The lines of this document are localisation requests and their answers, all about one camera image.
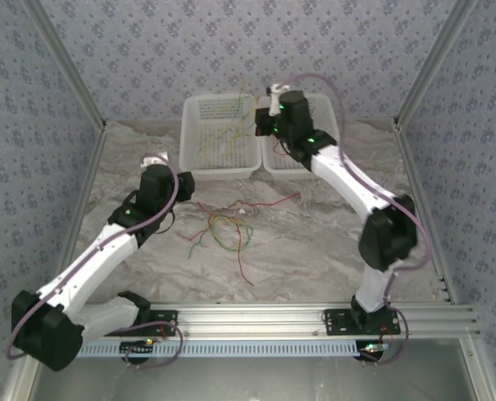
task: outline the patterned wallpaper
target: patterned wallpaper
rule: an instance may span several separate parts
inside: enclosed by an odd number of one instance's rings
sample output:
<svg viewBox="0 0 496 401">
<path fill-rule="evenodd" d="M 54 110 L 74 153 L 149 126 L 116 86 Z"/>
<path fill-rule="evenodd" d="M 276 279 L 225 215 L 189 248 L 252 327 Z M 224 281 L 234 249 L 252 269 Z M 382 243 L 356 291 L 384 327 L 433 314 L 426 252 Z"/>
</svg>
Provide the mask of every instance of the patterned wallpaper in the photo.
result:
<svg viewBox="0 0 496 401">
<path fill-rule="evenodd" d="M 178 119 L 192 94 L 331 77 L 393 116 L 453 0 L 42 0 L 107 119 Z M 326 92 L 318 82 L 305 90 Z"/>
<path fill-rule="evenodd" d="M 406 128 L 461 302 L 496 366 L 496 1 L 478 3 Z"/>
<path fill-rule="evenodd" d="M 10 306 L 51 276 L 96 129 L 18 0 L 0 0 L 0 393 Z"/>
</svg>

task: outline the blue floral wallpaper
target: blue floral wallpaper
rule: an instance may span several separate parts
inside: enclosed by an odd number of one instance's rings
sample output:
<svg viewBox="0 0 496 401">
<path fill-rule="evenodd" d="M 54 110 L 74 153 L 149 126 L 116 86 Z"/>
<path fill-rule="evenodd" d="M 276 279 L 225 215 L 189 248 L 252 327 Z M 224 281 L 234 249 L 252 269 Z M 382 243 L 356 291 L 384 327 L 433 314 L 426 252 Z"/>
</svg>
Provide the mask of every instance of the blue floral wallpaper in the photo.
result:
<svg viewBox="0 0 496 401">
<path fill-rule="evenodd" d="M 316 71 L 351 115 L 393 116 L 453 0 L 42 0 L 107 119 Z M 302 88 L 325 92 L 318 82 Z"/>
<path fill-rule="evenodd" d="M 0 393 L 10 306 L 53 274 L 97 130 L 18 0 L 0 0 Z"/>
<path fill-rule="evenodd" d="M 483 0 L 406 128 L 461 302 L 496 366 L 496 1 Z"/>
</svg>

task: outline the mesh basket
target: mesh basket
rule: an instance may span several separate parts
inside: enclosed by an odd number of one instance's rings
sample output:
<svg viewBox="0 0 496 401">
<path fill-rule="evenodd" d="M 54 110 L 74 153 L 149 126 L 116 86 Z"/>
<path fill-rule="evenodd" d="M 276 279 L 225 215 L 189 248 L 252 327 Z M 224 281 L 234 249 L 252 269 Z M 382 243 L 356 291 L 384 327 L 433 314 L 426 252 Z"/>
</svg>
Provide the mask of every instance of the mesh basket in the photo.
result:
<svg viewBox="0 0 496 401">
<path fill-rule="evenodd" d="M 185 101 L 180 168 L 195 180 L 249 178 L 261 167 L 256 137 L 256 98 L 250 94 L 207 94 Z"/>
<path fill-rule="evenodd" d="M 338 139 L 339 129 L 337 128 L 330 99 L 325 94 L 305 94 L 305 96 L 309 102 L 315 128 L 326 131 L 333 138 Z M 259 99 L 257 107 L 269 107 L 270 105 L 271 98 L 265 96 Z M 273 136 L 263 138 L 261 149 L 263 166 L 265 170 L 271 173 L 274 180 L 302 180 L 315 177 L 303 165 L 285 155 L 281 145 Z"/>
</svg>

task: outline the white plastic basket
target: white plastic basket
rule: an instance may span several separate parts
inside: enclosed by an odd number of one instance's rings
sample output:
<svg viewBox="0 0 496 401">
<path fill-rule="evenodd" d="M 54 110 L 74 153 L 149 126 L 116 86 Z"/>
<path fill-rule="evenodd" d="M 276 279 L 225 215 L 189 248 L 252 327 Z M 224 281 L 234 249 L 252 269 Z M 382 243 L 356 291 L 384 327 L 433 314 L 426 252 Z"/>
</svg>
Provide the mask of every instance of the white plastic basket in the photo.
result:
<svg viewBox="0 0 496 401">
<path fill-rule="evenodd" d="M 339 129 L 335 115 L 333 114 L 332 102 L 325 94 L 304 94 L 309 102 L 311 117 L 316 129 L 321 129 L 333 138 L 339 139 Z M 271 98 L 268 96 L 259 99 L 257 107 L 269 107 Z M 263 166 L 271 173 L 274 180 L 303 180 L 314 178 L 315 175 L 309 170 L 295 162 L 285 152 L 274 137 L 263 137 L 261 141 L 263 153 Z"/>
<path fill-rule="evenodd" d="M 206 94 L 185 101 L 180 168 L 195 180 L 249 178 L 261 167 L 256 137 L 256 98 L 250 94 Z"/>
</svg>

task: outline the gray marble tabletop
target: gray marble tabletop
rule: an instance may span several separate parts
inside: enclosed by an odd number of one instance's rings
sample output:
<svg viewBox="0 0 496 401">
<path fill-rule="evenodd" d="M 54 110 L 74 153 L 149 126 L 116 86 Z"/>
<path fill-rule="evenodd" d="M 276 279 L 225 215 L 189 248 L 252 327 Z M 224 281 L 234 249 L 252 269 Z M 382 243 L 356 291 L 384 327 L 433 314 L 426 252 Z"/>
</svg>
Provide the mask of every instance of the gray marble tabletop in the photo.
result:
<svg viewBox="0 0 496 401">
<path fill-rule="evenodd" d="M 382 186 L 398 194 L 410 193 L 394 134 L 356 121 L 347 127 L 351 159 Z M 125 196 L 138 188 L 142 155 L 168 151 L 172 160 L 178 159 L 178 122 L 109 122 L 106 135 L 74 257 L 98 235 Z M 223 250 L 210 235 L 204 236 L 189 258 L 188 238 L 207 224 L 197 201 L 217 209 L 237 199 L 273 202 L 295 192 L 301 195 L 277 206 L 239 211 L 254 228 L 250 245 L 240 254 L 254 286 L 241 277 L 236 252 Z M 173 227 L 149 238 L 123 261 L 91 301 L 102 302 L 130 290 L 152 302 L 347 302 L 361 283 L 363 262 L 357 251 L 361 222 L 322 180 L 274 181 L 261 168 L 249 180 L 196 182 L 193 199 L 177 205 L 175 214 Z M 169 223 L 167 217 L 163 224 Z M 235 236 L 232 231 L 230 240 Z M 419 244 L 412 259 L 422 254 Z M 392 291 L 396 300 L 435 301 L 440 297 L 432 264 L 401 274 Z"/>
</svg>

